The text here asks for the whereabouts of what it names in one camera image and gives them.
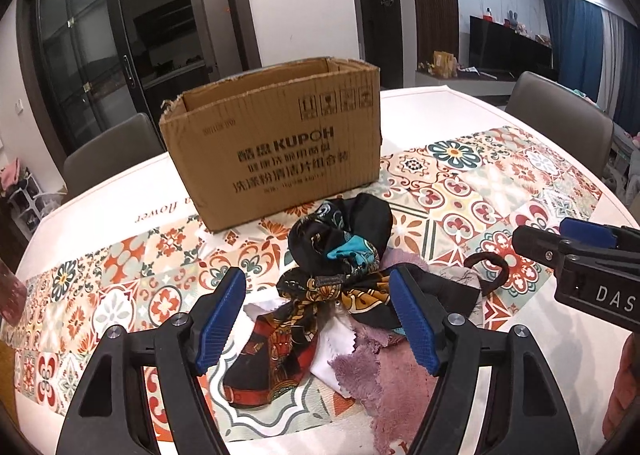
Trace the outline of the person's right hand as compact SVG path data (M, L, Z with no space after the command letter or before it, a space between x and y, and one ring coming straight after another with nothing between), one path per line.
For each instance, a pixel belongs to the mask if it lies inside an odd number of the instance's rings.
M603 418L602 432L608 440L626 415L627 409L639 393L638 380L631 371L634 360L634 335L629 335L624 343L620 363L614 380L613 390L608 400L608 408Z

